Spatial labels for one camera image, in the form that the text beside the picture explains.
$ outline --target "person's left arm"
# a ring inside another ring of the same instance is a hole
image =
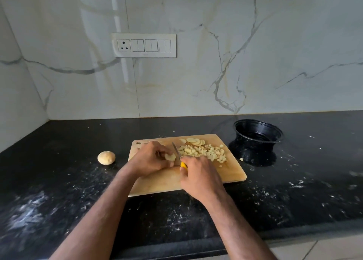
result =
[[[174,165],[160,157],[160,153],[171,154],[158,142],[144,144],[49,259],[109,259],[122,211],[135,181]]]

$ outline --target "person's left hand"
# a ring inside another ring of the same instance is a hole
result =
[[[138,176],[146,176],[160,169],[174,166],[173,161],[167,161],[164,158],[165,154],[171,155],[172,151],[158,142],[144,143],[129,164]]]

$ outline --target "cutting board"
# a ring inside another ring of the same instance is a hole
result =
[[[174,142],[176,147],[179,148],[181,145],[183,145],[183,143],[180,141],[181,138],[203,139],[206,141],[206,144],[211,144],[212,146],[220,146],[221,144],[224,145],[223,149],[225,151],[225,156],[227,161],[225,161],[224,163],[213,161],[213,164],[216,167],[219,175],[221,176],[223,183],[231,183],[231,182],[246,180],[247,178],[246,173],[243,171],[239,162],[236,160],[233,154],[229,151],[228,147],[222,142],[222,140],[216,134],[134,140],[131,145],[129,160],[137,153],[138,148],[141,147],[142,143],[147,143],[149,141],[157,141],[160,142],[162,145],[170,148],[172,152],[175,152],[172,142]],[[140,177],[135,182],[129,196],[138,196],[144,194],[181,189],[179,165],[180,161],[177,158],[175,160],[174,167],[165,168],[157,172],[154,172],[148,176]]]

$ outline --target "person's right arm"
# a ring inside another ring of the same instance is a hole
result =
[[[232,260],[277,260],[264,241],[243,218],[222,180],[206,157],[181,158],[181,187],[208,210]]]

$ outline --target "yellow knife handle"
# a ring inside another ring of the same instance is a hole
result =
[[[184,162],[181,162],[180,166],[184,167],[186,170],[188,170],[188,166]]]

